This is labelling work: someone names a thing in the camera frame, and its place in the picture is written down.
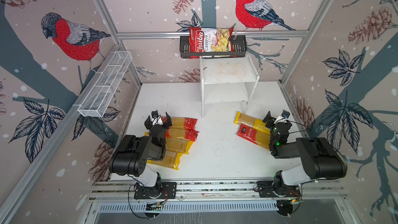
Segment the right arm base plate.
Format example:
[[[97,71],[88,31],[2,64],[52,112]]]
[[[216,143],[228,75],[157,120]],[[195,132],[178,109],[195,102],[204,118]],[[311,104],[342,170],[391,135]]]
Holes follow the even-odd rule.
[[[279,185],[270,180],[258,181],[254,191],[259,193],[260,198],[300,198],[301,192],[298,186]]]

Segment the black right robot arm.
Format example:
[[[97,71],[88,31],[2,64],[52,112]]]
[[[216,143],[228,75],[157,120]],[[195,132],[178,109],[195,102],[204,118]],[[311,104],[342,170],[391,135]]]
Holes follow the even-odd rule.
[[[289,143],[291,121],[290,113],[283,110],[274,118],[271,112],[263,122],[270,128],[269,150],[275,159],[300,158],[301,164],[283,171],[278,171],[273,179],[273,192],[284,197],[297,193],[298,186],[315,180],[335,180],[347,173],[347,164],[334,147],[325,138],[296,138]]]

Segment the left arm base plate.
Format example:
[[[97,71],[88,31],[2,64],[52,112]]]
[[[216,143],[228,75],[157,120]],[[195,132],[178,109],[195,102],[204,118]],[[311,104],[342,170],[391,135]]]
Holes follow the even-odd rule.
[[[157,183],[154,187],[144,187],[139,183],[134,186],[135,200],[166,200],[176,197],[177,183],[175,182]]]

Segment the red spaghetti bag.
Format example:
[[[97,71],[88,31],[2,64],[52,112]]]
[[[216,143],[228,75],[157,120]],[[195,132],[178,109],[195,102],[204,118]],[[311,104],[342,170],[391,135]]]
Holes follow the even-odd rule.
[[[196,131],[196,130],[169,128],[166,131],[165,136],[168,139],[185,140],[185,141],[195,142],[197,140],[198,134],[199,134],[199,131]]]
[[[270,135],[253,129],[252,127],[241,124],[237,136],[269,150]]]
[[[194,118],[171,117],[171,122],[172,122],[171,128],[195,130],[197,121],[198,120]]]

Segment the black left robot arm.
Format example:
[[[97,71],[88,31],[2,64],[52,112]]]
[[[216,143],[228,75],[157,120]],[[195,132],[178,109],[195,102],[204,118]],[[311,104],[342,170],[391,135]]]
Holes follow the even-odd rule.
[[[172,126],[171,116],[152,111],[144,122],[147,136],[125,135],[114,151],[108,168],[111,173],[136,181],[135,189],[145,197],[157,198],[163,192],[161,176],[147,167],[147,161],[162,161],[166,153],[166,131]]]

